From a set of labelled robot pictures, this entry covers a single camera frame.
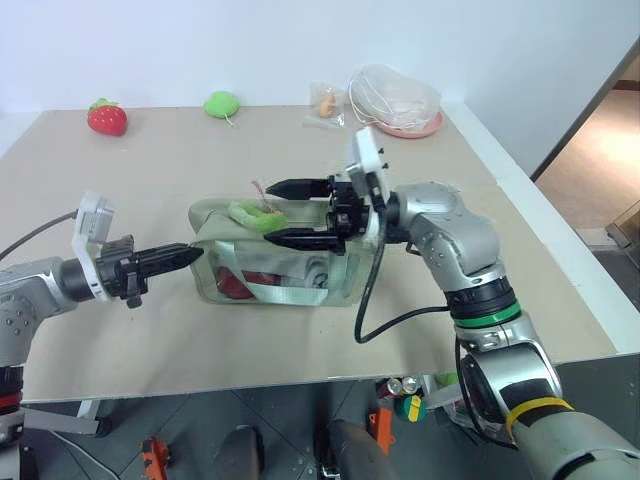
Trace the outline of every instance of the strawberry plush toy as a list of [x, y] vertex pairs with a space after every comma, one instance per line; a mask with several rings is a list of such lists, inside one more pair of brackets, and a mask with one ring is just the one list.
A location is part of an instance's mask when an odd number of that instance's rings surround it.
[[117, 105], [105, 98], [91, 105], [87, 116], [89, 127], [105, 135], [122, 135], [127, 130], [127, 114]]

